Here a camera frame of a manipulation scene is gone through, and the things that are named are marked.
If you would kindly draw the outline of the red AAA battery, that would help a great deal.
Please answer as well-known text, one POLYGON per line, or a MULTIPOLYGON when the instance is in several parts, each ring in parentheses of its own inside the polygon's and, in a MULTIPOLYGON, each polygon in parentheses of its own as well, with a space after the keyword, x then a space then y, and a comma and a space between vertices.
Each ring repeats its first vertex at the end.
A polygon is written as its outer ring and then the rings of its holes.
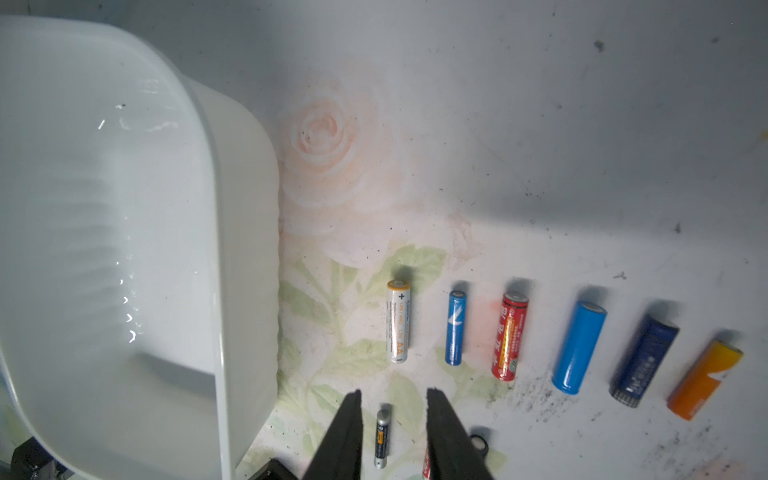
POLYGON ((422 474, 422 479, 423 480, 431 480, 432 479, 429 449, 426 449, 426 451, 425 451, 425 456, 424 456, 424 460, 423 460, 421 474, 422 474))

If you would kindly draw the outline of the dark blue AAA battery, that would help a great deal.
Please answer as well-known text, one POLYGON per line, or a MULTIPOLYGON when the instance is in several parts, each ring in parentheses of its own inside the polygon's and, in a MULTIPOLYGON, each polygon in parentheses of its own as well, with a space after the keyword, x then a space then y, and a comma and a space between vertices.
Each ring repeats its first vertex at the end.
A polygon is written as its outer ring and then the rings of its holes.
POLYGON ((654 379, 680 328, 646 315, 624 356, 609 390, 613 399, 637 408, 654 379))

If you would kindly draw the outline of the black copper Duracell battery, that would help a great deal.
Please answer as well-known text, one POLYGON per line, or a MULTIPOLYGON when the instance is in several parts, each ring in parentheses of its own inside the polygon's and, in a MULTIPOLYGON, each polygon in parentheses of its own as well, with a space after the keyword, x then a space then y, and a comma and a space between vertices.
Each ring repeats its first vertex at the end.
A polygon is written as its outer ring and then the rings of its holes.
POLYGON ((475 450, 478 452, 481 458, 485 460, 490 450, 487 440, 478 433, 471 434, 469 438, 475 450))

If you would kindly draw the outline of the white orange AA battery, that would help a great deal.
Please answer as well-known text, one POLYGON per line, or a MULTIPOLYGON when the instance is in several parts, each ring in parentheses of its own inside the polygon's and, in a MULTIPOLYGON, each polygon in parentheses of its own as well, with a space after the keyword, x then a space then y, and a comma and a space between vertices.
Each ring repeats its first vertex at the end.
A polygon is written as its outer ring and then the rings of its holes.
POLYGON ((403 280, 391 280, 387 287, 388 356, 392 363, 403 363, 407 360, 409 348, 411 287, 403 280))

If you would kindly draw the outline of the red AA battery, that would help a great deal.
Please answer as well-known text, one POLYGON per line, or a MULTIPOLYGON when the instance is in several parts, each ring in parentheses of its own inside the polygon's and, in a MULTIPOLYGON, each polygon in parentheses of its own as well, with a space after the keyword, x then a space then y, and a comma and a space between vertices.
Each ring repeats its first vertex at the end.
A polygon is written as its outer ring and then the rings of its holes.
POLYGON ((516 378, 528 305, 528 297, 519 292, 503 295, 491 366, 492 374, 498 380, 512 382, 516 378))

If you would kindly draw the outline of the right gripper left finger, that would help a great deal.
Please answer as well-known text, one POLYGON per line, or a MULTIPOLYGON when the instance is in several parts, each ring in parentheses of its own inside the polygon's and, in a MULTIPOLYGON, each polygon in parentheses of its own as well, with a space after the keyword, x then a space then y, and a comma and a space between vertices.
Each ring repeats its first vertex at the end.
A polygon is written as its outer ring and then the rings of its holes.
POLYGON ((348 393, 303 479, 358 480, 361 477, 363 419, 360 390, 348 393))

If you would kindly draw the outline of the black silver AAA battery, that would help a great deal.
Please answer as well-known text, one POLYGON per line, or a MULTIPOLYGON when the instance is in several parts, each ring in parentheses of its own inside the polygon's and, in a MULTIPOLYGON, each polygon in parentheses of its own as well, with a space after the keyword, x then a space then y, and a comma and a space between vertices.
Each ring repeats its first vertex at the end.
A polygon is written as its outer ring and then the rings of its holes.
POLYGON ((374 466, 384 469, 387 465, 391 412, 382 408, 377 412, 375 430, 374 466))

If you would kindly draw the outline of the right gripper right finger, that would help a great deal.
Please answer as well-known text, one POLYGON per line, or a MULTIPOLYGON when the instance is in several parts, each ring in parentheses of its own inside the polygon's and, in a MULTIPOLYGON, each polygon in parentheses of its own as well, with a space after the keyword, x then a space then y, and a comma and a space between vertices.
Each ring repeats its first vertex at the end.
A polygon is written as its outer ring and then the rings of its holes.
POLYGON ((492 479, 446 395, 427 390, 427 449, 432 479, 492 479))

